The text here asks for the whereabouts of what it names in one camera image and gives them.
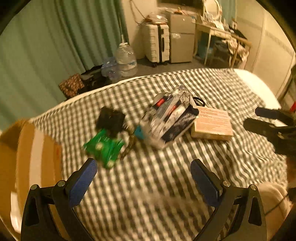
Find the white suitcase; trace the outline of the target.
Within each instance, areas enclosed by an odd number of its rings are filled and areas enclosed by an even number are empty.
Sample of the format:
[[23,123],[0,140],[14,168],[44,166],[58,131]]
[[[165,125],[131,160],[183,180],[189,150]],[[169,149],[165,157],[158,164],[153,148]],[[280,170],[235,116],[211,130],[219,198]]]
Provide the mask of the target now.
[[152,64],[170,60],[170,31],[167,24],[142,25],[142,42],[145,56]]

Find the grey mini fridge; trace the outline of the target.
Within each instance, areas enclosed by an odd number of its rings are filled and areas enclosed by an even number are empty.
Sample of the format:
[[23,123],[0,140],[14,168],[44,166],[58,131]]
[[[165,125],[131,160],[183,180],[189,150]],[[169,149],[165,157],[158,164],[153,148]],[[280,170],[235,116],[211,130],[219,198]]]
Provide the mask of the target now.
[[188,15],[169,14],[170,62],[191,62],[195,44],[195,20]]

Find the checkered bed sheet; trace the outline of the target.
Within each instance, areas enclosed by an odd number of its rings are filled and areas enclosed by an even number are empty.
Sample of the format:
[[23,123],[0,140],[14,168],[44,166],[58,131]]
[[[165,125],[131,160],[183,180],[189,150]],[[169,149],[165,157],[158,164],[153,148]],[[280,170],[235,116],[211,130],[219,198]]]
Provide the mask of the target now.
[[162,150],[137,142],[112,169],[99,168],[75,209],[94,240],[192,240],[212,212],[190,173],[197,158],[235,186],[286,185],[285,158],[274,154],[264,137],[243,127],[258,106],[280,107],[266,84],[246,70],[203,68],[123,80],[66,101],[32,121],[61,145],[62,176],[67,179],[87,158],[82,147],[95,135],[103,106],[121,110],[134,128],[157,94],[179,85],[208,107],[228,112],[232,139],[198,140],[185,133]]

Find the black glossy box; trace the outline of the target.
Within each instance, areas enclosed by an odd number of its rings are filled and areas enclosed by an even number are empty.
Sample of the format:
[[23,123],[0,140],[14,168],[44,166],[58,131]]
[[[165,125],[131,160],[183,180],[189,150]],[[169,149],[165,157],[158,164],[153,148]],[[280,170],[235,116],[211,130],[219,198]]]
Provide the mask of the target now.
[[100,109],[100,114],[96,121],[96,129],[98,131],[105,129],[110,138],[116,138],[118,133],[123,131],[124,121],[124,113],[104,106]]

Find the crumpled silver foil bag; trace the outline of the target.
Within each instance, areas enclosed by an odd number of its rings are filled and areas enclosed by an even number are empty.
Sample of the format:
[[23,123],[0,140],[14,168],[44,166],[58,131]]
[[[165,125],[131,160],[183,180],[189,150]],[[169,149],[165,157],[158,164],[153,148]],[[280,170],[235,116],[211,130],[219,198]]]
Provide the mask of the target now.
[[184,134],[196,120],[199,111],[196,97],[180,85],[160,93],[139,122],[147,144],[163,149]]

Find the beige cardboard box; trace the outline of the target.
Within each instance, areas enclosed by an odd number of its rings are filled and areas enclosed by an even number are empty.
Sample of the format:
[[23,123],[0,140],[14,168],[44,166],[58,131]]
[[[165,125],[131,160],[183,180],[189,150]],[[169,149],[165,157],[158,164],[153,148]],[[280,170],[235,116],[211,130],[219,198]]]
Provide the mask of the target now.
[[191,126],[191,137],[206,140],[229,141],[233,137],[230,116],[227,111],[198,107],[199,114]]

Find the large clear water jug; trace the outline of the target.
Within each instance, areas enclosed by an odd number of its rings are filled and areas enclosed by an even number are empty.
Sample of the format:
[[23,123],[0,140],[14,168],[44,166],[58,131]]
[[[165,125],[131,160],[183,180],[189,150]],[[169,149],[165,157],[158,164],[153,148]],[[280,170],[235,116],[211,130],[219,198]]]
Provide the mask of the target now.
[[132,77],[137,73],[137,59],[128,43],[120,43],[115,52],[115,59],[122,77]]

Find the teal blue pouch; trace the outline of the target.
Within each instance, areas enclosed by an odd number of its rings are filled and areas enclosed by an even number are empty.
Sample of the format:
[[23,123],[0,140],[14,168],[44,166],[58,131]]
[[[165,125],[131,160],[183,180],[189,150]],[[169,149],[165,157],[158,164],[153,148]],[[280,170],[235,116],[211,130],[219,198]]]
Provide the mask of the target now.
[[146,134],[144,132],[144,130],[142,129],[142,127],[140,125],[138,125],[135,130],[134,130],[134,133],[133,133],[139,140],[145,140],[147,137],[146,137]]

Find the patterned brown bag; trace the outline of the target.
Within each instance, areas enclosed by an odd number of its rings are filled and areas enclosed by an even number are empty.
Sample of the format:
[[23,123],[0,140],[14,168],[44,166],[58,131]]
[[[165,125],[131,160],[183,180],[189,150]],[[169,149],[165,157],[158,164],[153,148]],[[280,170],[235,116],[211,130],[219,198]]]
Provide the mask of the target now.
[[59,89],[66,99],[73,98],[79,94],[79,91],[85,87],[80,74],[76,73],[68,79],[63,80],[59,85]]

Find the green snack packet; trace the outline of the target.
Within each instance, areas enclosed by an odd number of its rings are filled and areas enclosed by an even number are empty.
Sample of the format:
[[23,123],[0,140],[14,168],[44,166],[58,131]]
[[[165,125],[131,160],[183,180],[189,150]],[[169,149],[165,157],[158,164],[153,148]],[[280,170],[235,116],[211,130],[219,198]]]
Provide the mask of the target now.
[[111,169],[119,158],[119,154],[125,142],[121,138],[111,138],[107,135],[107,130],[100,130],[93,138],[83,145],[89,156],[96,161],[102,162],[102,166]]

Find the black bag on floor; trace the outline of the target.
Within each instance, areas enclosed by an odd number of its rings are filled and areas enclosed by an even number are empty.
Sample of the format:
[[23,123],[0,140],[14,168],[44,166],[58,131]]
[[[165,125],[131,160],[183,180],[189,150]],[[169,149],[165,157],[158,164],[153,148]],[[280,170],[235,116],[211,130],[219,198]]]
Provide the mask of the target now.
[[79,93],[85,93],[112,84],[112,81],[108,77],[102,75],[101,68],[102,65],[94,66],[90,70],[80,74],[84,87],[79,90]]

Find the wooden desk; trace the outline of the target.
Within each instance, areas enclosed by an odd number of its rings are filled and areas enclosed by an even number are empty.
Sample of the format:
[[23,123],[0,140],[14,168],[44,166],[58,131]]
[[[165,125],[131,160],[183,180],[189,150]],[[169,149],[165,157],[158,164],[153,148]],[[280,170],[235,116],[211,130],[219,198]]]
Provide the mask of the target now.
[[219,29],[210,24],[196,24],[197,44],[201,43],[202,34],[208,34],[208,42],[204,47],[197,45],[194,55],[204,58],[204,65],[212,67],[213,61],[222,61],[224,65],[233,68],[236,64],[247,60],[252,48],[252,42],[241,38],[235,33]]

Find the green curtain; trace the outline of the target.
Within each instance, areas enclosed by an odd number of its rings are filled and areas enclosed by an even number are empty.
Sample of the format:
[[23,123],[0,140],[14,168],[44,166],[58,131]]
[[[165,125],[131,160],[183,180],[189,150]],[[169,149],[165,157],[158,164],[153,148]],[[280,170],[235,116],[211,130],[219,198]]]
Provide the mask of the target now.
[[120,1],[29,1],[1,33],[1,129],[65,100],[61,81],[101,65],[127,35]]

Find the brown cardboard box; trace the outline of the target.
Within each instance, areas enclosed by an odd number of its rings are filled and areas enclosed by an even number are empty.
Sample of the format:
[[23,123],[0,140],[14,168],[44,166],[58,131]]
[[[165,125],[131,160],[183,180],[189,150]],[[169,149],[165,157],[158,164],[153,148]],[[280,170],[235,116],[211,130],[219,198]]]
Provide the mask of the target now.
[[1,221],[16,240],[29,189],[62,179],[62,148],[27,120],[1,134]]

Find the pack of water bottles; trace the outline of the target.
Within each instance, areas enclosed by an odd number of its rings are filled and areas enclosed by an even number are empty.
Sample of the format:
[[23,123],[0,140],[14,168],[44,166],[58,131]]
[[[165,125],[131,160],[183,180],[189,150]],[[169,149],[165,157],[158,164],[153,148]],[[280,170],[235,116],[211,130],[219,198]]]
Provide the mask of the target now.
[[114,57],[109,57],[104,60],[101,67],[101,73],[104,77],[108,77],[112,82],[117,82],[119,80],[121,73]]

